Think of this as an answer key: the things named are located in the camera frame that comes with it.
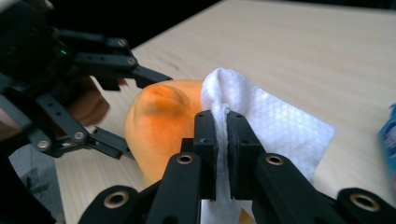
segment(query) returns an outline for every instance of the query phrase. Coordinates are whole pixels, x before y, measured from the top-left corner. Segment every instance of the light wood surface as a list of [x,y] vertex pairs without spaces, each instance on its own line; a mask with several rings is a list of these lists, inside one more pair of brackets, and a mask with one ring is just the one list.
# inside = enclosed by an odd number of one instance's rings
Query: light wood surface
[[[378,131],[396,101],[396,14],[391,11],[271,1],[223,1],[133,49],[140,64],[173,79],[204,79],[218,67],[336,128],[314,175],[319,191],[367,189],[396,206]],[[123,136],[140,91],[133,80],[104,92],[101,127]],[[102,190],[143,188],[134,161],[81,150],[56,160],[64,214],[77,223]]]

